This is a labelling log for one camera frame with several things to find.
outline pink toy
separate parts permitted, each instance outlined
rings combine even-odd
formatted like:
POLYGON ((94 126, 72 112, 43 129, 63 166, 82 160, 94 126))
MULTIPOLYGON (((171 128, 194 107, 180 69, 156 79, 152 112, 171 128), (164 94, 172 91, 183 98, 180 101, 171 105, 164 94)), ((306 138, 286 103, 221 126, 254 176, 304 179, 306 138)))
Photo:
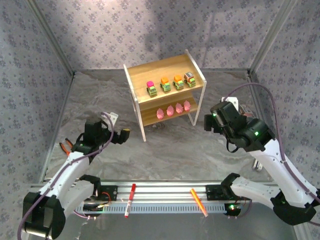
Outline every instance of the pink toy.
POLYGON ((154 86, 154 82, 153 82, 153 81, 147 81, 147 82, 146 82, 146 86, 147 86, 148 88, 151 88, 151 87, 154 86))
POLYGON ((175 109, 174 109, 174 107, 173 106, 168 106, 168 108, 166 109, 166 114, 169 116, 169 117, 171 117, 173 114, 174 114, 174 112, 175 112, 175 109))
POLYGON ((163 111, 161 108, 159 108, 159 109, 156 111, 156 117, 161 120, 161 119, 164 118, 164 116, 165 116, 164 111, 163 111))
POLYGON ((178 114, 182 114, 182 112, 184 111, 184 109, 183 109, 183 107, 182 107, 182 105, 181 105, 180 103, 177 103, 177 104, 175 105, 175 110, 176 110, 176 112, 177 112, 178 114))
POLYGON ((190 102, 188 102, 187 100, 183 103, 183 107, 186 112, 190 111, 190 106, 190 102))

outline orange marker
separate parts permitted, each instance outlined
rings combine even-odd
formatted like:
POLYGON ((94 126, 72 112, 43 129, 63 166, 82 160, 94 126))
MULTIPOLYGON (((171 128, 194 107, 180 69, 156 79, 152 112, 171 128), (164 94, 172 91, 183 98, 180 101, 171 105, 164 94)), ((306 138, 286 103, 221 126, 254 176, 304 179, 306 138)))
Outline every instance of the orange marker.
POLYGON ((190 192, 191 192, 194 200, 196 201, 196 204, 199 206, 199 208, 203 212, 204 216, 208 217, 207 210, 205 209, 205 206, 202 204, 202 202, 201 202, 200 198, 198 197, 196 191, 193 188, 191 188, 190 192))

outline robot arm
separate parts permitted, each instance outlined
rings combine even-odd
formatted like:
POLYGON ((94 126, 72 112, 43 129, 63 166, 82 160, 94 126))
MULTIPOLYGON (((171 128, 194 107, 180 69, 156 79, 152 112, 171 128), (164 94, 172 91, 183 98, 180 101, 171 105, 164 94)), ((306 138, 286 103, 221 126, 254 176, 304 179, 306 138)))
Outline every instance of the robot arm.
POLYGON ((222 134, 236 149, 243 148, 256 158, 278 187, 270 187, 230 174, 221 185, 234 196, 246 197, 273 209, 275 214, 290 225, 310 221, 319 203, 310 193, 319 197, 319 190, 312 186, 285 156, 285 161, 296 177, 310 192, 306 192, 293 178, 281 159, 279 142, 269 127, 257 118, 240 115, 231 102, 223 101, 210 109, 204 118, 204 129, 222 134))
POLYGON ((71 153, 59 171, 39 192, 29 192, 25 196, 23 216, 36 201, 39 201, 40 198, 41 200, 23 223, 24 232, 43 238, 56 239, 62 232, 67 217, 83 201, 92 196, 96 200, 106 201, 105 196, 102 195, 100 179, 84 175, 84 173, 99 153, 95 154, 101 146, 107 142, 122 144, 129 138, 128 129, 122 129, 120 134, 111 131, 100 117, 87 119, 84 133, 76 140, 71 153), (90 154, 89 157, 77 160, 90 154))

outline red marker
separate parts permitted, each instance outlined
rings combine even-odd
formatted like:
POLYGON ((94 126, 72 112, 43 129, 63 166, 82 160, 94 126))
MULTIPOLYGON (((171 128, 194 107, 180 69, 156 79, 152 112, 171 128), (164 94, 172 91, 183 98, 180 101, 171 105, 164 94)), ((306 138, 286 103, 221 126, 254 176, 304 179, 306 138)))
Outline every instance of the red marker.
POLYGON ((129 200, 128 200, 128 204, 126 205, 126 208, 125 208, 125 213, 124 213, 124 217, 125 218, 129 217, 129 213, 130 213, 130 209, 131 209, 131 203, 132 203, 132 201, 134 199, 135 190, 136 190, 136 184, 133 183, 132 184, 132 188, 131 188, 131 192, 130 192, 130 196, 129 196, 129 200))

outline pink cone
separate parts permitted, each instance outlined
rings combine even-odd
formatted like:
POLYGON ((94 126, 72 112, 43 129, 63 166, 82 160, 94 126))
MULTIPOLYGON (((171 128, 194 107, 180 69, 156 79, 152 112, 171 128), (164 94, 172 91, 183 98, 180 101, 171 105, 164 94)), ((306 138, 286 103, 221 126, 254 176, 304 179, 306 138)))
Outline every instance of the pink cone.
POLYGON ((190 105, 190 102, 188 102, 187 100, 183 103, 183 106, 184 106, 184 110, 186 112, 189 112, 190 111, 190 108, 191 108, 191 105, 190 105))
POLYGON ((168 106, 167 110, 166 110, 166 114, 171 117, 174 114, 175 110, 173 106, 168 106))
POLYGON ((164 118, 164 116, 165 116, 164 111, 163 111, 161 108, 159 108, 159 109, 156 111, 156 117, 161 120, 161 119, 164 118))
POLYGON ((177 103, 177 104, 175 105, 175 110, 176 110, 176 112, 177 112, 178 114, 182 114, 182 112, 184 111, 184 109, 183 109, 183 107, 182 107, 182 105, 181 105, 180 103, 177 103))

